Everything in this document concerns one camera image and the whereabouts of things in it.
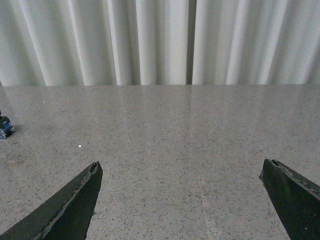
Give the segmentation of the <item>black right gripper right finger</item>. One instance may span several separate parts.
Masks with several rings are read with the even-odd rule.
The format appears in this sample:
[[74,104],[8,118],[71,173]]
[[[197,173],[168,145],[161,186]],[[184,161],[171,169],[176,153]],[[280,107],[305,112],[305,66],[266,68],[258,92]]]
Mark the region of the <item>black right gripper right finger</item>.
[[278,160],[265,159],[259,179],[291,240],[320,238],[320,186]]

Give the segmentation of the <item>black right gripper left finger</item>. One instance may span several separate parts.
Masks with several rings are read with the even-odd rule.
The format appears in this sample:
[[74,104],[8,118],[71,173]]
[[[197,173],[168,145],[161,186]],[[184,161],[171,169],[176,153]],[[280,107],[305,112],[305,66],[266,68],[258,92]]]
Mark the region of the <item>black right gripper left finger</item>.
[[93,162],[0,235],[2,240],[85,240],[101,189],[103,170]]

